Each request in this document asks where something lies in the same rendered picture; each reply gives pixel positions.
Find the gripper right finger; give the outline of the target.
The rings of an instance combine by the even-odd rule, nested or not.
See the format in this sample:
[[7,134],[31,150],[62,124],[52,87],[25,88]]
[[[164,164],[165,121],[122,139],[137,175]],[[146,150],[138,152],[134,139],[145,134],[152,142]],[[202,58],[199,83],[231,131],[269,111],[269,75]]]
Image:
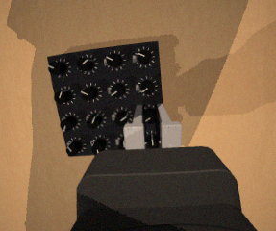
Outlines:
[[182,125],[171,121],[163,104],[155,104],[155,127],[161,148],[182,147]]

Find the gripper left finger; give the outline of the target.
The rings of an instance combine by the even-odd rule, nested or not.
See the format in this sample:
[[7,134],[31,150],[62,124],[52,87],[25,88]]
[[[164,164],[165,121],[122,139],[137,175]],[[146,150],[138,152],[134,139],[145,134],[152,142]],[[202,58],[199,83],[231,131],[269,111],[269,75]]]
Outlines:
[[137,105],[133,123],[124,125],[125,149],[145,149],[145,105]]

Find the black knob box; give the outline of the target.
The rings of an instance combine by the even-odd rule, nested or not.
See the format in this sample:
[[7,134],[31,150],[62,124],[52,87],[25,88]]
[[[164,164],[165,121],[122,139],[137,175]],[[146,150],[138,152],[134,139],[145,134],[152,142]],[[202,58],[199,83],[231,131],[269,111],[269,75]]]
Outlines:
[[68,157],[125,149],[123,126],[133,123],[136,105],[145,105],[145,148],[161,148],[155,128],[155,104],[163,103],[157,41],[47,60]]

